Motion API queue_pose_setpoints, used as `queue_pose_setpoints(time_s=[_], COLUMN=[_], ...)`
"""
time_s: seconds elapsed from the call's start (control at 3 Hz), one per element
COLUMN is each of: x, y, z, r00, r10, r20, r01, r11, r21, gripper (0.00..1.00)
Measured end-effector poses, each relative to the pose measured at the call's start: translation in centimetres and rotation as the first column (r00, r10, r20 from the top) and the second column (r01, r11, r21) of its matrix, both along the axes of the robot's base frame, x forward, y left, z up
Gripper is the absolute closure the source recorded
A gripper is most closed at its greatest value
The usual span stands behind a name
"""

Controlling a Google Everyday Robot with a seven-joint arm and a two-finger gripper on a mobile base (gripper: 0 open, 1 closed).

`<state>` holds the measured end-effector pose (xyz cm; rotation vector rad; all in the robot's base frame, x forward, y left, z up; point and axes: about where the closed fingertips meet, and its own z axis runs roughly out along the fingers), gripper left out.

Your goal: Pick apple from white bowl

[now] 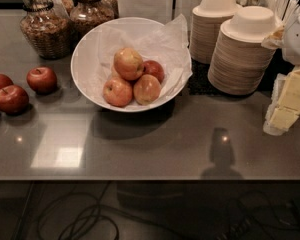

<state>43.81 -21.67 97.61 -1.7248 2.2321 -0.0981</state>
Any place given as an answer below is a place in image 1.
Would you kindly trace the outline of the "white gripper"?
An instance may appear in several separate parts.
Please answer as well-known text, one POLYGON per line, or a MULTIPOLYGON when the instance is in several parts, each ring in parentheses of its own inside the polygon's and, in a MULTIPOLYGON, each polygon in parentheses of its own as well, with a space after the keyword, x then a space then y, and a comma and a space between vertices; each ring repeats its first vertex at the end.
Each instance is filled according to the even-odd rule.
POLYGON ((261 46, 272 50, 283 47, 283 59, 295 65, 287 75, 277 75, 263 125, 265 133, 280 136, 300 117, 300 6, 285 27, 279 27, 264 38, 261 46))

